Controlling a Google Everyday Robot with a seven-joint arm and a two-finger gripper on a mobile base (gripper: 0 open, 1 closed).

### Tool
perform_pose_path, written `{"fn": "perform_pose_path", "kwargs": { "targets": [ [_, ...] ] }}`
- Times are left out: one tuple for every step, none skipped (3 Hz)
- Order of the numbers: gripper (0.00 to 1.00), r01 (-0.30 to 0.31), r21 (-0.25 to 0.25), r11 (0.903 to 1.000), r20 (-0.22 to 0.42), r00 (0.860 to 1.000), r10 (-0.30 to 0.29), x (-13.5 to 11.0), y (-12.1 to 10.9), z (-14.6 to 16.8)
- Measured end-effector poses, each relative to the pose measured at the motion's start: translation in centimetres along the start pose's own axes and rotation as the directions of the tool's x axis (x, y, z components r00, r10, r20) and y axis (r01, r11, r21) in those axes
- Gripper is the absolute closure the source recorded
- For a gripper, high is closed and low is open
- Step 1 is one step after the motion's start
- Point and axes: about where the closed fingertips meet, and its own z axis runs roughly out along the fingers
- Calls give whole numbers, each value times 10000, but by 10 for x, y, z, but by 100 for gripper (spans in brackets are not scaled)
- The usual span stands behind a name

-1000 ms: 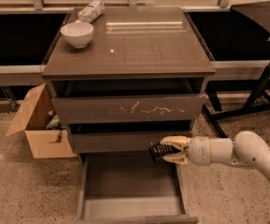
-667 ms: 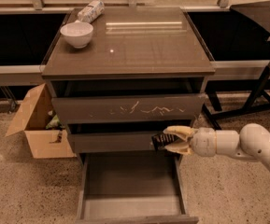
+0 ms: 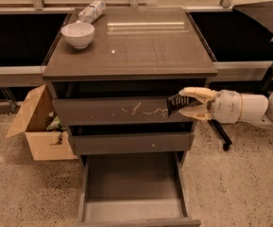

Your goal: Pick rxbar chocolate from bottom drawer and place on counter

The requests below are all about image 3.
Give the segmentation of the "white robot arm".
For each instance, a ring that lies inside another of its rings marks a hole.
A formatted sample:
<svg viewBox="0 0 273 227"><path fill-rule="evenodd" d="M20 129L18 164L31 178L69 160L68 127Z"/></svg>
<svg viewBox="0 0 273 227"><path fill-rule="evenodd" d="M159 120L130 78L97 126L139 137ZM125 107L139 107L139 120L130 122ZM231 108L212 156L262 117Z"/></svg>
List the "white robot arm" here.
<svg viewBox="0 0 273 227"><path fill-rule="evenodd" d="M229 124L241 121L258 128L273 129L273 93L266 97L231 90L185 87L179 91L179 95L193 97L200 102L198 106L179 109L184 116Z"/></svg>

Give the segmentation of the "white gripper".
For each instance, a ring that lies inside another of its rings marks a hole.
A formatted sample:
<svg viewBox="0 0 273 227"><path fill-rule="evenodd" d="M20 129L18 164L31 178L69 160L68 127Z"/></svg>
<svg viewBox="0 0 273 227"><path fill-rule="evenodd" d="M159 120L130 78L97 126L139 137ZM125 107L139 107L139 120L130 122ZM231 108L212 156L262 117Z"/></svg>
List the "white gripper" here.
<svg viewBox="0 0 273 227"><path fill-rule="evenodd" d="M201 105L184 107L179 113L197 120L214 119L219 123L236 123L241 115L241 95L235 91L221 90L216 92L204 87L185 87L179 91L180 96L193 97ZM211 103L211 111L205 103Z"/></svg>

